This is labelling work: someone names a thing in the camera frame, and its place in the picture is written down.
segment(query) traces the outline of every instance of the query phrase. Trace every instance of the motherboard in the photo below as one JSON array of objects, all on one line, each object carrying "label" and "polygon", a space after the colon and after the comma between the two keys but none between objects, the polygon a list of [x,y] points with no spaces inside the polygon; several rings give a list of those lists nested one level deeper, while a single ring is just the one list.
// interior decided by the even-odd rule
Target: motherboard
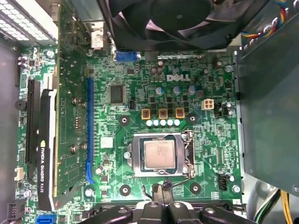
[{"label": "motherboard", "polygon": [[59,27],[58,47],[24,48],[19,58],[23,223],[79,223],[96,204],[133,206],[165,182],[178,201],[242,204],[232,55],[90,53],[65,4]]}]

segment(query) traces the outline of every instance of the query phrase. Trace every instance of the black fan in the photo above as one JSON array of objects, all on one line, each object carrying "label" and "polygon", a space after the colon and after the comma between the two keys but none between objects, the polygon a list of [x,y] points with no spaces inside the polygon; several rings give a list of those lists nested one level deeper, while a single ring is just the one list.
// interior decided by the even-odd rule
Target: black fan
[{"label": "black fan", "polygon": [[269,0],[97,0],[118,50],[226,48]]}]

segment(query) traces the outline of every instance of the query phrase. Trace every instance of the capacitor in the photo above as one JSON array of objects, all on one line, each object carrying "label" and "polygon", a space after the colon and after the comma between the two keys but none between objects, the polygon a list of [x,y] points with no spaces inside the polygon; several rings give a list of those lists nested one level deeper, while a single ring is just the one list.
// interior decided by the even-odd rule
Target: capacitor
[{"label": "capacitor", "polygon": [[150,75],[151,76],[155,76],[157,74],[157,68],[156,67],[153,67],[150,69]]},{"label": "capacitor", "polygon": [[181,123],[181,122],[179,121],[179,119],[175,119],[175,120],[174,120],[174,125],[175,125],[175,126],[179,126],[180,123]]},{"label": "capacitor", "polygon": [[179,87],[178,85],[176,85],[174,88],[173,88],[173,93],[175,95],[178,95],[181,93],[181,87]]},{"label": "capacitor", "polygon": [[167,120],[167,125],[172,126],[173,125],[173,120],[171,120],[171,119]]},{"label": "capacitor", "polygon": [[166,125],[166,120],[160,120],[160,125],[164,127]]},{"label": "capacitor", "polygon": [[195,88],[195,86],[194,86],[194,85],[190,85],[189,88],[188,88],[188,93],[189,93],[190,95],[194,95],[195,92],[196,92],[196,88]]},{"label": "capacitor", "polygon": [[204,73],[204,75],[207,75],[207,74],[209,74],[209,70],[208,69],[204,69],[203,73]]},{"label": "capacitor", "polygon": [[157,75],[158,76],[162,76],[163,75],[163,68],[162,67],[158,67],[158,69],[157,69]]},{"label": "capacitor", "polygon": [[164,66],[164,62],[163,61],[158,61],[158,66],[159,67],[163,67]]},{"label": "capacitor", "polygon": [[159,126],[159,121],[158,120],[154,120],[153,124],[154,124],[154,126],[158,127]]},{"label": "capacitor", "polygon": [[97,175],[100,175],[103,171],[104,171],[104,167],[102,165],[95,169],[95,173]]},{"label": "capacitor", "polygon": [[225,176],[229,181],[231,182],[235,181],[235,177],[231,173],[226,173]]},{"label": "capacitor", "polygon": [[153,125],[153,122],[151,120],[146,121],[146,126],[151,127]]},{"label": "capacitor", "polygon": [[221,66],[222,66],[222,62],[217,61],[217,62],[215,62],[215,63],[213,64],[213,69],[214,69],[214,70],[217,70],[217,69],[219,69]]},{"label": "capacitor", "polygon": [[85,190],[85,196],[86,196],[86,197],[92,197],[92,196],[93,196],[93,190],[91,190],[91,189],[86,189],[86,190]]},{"label": "capacitor", "polygon": [[127,160],[127,159],[131,158],[131,153],[130,152],[125,152],[123,154],[123,157]]},{"label": "capacitor", "polygon": [[162,87],[159,86],[159,87],[156,88],[156,94],[157,95],[161,96],[163,93],[164,93],[164,90],[163,90]]}]

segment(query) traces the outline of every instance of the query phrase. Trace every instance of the chip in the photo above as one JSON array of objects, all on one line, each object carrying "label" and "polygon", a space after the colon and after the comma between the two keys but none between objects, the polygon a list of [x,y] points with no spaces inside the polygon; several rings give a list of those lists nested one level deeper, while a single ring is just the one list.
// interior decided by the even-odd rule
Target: chip
[{"label": "chip", "polygon": [[74,222],[80,222],[81,221],[81,216],[79,214],[74,215]]},{"label": "chip", "polygon": [[110,103],[121,105],[124,103],[124,87],[123,85],[111,85],[109,88]]},{"label": "chip", "polygon": [[60,216],[59,217],[59,222],[60,223],[67,223],[67,218],[65,216]]},{"label": "chip", "polygon": [[127,74],[128,75],[133,75],[134,74],[134,69],[127,69]]},{"label": "chip", "polygon": [[175,168],[174,140],[152,140],[144,142],[145,169]]},{"label": "chip", "polygon": [[107,182],[108,181],[108,177],[107,176],[102,176],[101,177],[101,182]]},{"label": "chip", "polygon": [[231,89],[232,88],[232,83],[231,82],[226,82],[225,83],[225,88],[227,88],[227,89]]},{"label": "chip", "polygon": [[88,74],[93,75],[94,74],[94,69],[88,69]]},{"label": "chip", "polygon": [[29,66],[35,66],[36,62],[35,61],[29,61]]}]

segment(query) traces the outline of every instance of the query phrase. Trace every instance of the solid capacitor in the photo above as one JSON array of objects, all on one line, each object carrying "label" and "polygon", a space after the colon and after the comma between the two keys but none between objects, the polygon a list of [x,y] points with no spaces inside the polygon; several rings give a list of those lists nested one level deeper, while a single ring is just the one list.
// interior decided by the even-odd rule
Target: solid capacitor
[{"label": "solid capacitor", "polygon": [[180,123],[181,123],[181,122],[179,121],[179,119],[175,119],[175,120],[174,120],[174,125],[175,125],[175,126],[179,126]]},{"label": "solid capacitor", "polygon": [[159,121],[158,120],[154,120],[153,124],[154,124],[154,126],[158,127],[159,126]]},{"label": "solid capacitor", "polygon": [[165,126],[166,125],[166,120],[160,120],[160,125]]},{"label": "solid capacitor", "polygon": [[178,85],[176,85],[174,88],[173,88],[173,92],[175,95],[178,95],[181,93],[181,87],[179,87]]},{"label": "solid capacitor", "polygon": [[151,127],[153,125],[153,122],[151,120],[146,121],[146,126]]},{"label": "solid capacitor", "polygon": [[164,90],[163,90],[162,87],[157,87],[157,88],[156,88],[156,94],[157,94],[157,95],[161,96],[161,95],[163,94],[163,92],[164,92]]},{"label": "solid capacitor", "polygon": [[167,120],[167,125],[172,126],[173,125],[173,120],[171,120],[171,119]]},{"label": "solid capacitor", "polygon": [[194,85],[190,85],[189,88],[188,88],[188,93],[189,93],[190,95],[194,95],[195,92],[196,92],[196,88],[195,88],[195,86],[194,86]]}]

